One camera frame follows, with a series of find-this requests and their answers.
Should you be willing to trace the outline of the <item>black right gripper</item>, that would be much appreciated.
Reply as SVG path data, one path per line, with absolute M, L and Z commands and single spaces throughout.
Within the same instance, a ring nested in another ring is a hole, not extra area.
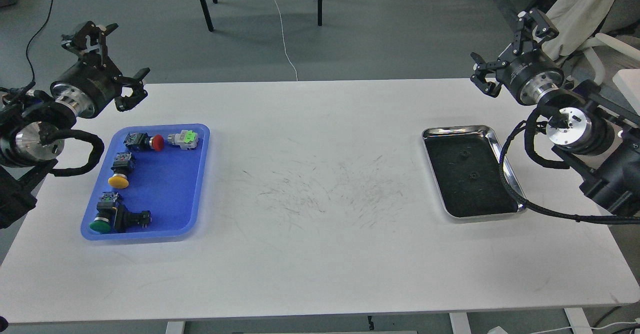
M 559 33 L 550 18 L 539 9 L 521 11 L 509 50 L 503 51 L 496 61 L 486 62 L 478 53 L 471 52 L 475 62 L 471 82 L 487 96 L 498 97 L 503 84 L 518 104 L 537 104 L 565 79 L 562 69 L 542 51 L 542 44 Z M 496 74 L 497 82 L 487 81 L 488 74 Z

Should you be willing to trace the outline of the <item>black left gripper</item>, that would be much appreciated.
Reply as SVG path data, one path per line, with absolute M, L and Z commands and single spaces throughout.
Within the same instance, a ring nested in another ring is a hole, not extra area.
M 80 118 L 95 118 L 112 100 L 119 112 L 129 111 L 148 95 L 144 78 L 150 68 L 126 77 L 108 55 L 106 36 L 117 28 L 117 23 L 96 25 L 87 21 L 78 25 L 74 33 L 61 36 L 62 48 L 75 54 L 79 61 L 60 75 L 50 90 L 55 98 L 74 96 L 81 104 Z M 122 87 L 130 88 L 131 95 L 121 96 Z

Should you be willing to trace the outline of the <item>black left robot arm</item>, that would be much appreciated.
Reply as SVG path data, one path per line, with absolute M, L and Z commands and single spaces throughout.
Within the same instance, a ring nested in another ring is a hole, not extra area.
M 105 151 L 96 135 L 75 130 L 78 118 L 96 118 L 114 103 L 129 111 L 148 93 L 144 77 L 149 68 L 126 77 L 108 54 L 106 37 L 118 24 L 97 25 L 87 21 L 73 34 L 64 34 L 62 48 L 78 59 L 50 86 L 50 93 L 34 90 L 34 82 L 20 88 L 1 89 L 1 190 L 0 224 L 3 229 L 35 208 L 35 186 L 48 174 L 56 177 L 83 175 L 99 164 Z M 66 139 L 92 146 L 87 163 L 76 168 L 57 168 Z

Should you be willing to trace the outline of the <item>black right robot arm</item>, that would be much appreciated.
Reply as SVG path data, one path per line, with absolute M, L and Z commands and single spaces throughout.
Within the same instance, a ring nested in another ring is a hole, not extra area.
M 603 225 L 639 224 L 639 116 L 601 96 L 601 87 L 585 80 L 566 89 L 565 75 L 543 50 L 559 31 L 542 11 L 518 14 L 513 40 L 495 61 L 471 52 L 471 82 L 496 97 L 506 87 L 522 106 L 532 106 L 507 137 L 498 157 L 499 180 L 510 197 L 550 217 Z M 573 169 L 582 177 L 579 189 L 606 210 L 605 216 L 565 214 L 535 204 L 506 180 L 506 154 L 524 133 L 526 154 L 538 165 Z

